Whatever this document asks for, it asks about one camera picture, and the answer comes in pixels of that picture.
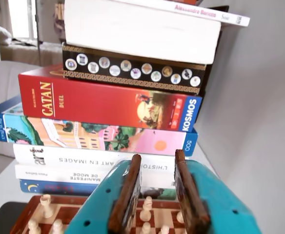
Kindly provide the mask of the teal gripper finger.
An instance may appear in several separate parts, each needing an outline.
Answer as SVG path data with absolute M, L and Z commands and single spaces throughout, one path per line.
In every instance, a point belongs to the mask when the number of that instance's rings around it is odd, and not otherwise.
M 66 234 L 129 234 L 141 190 L 139 154 L 116 163 L 64 231 Z
M 187 234 L 259 234 L 252 211 L 206 166 L 175 151 L 175 188 Z

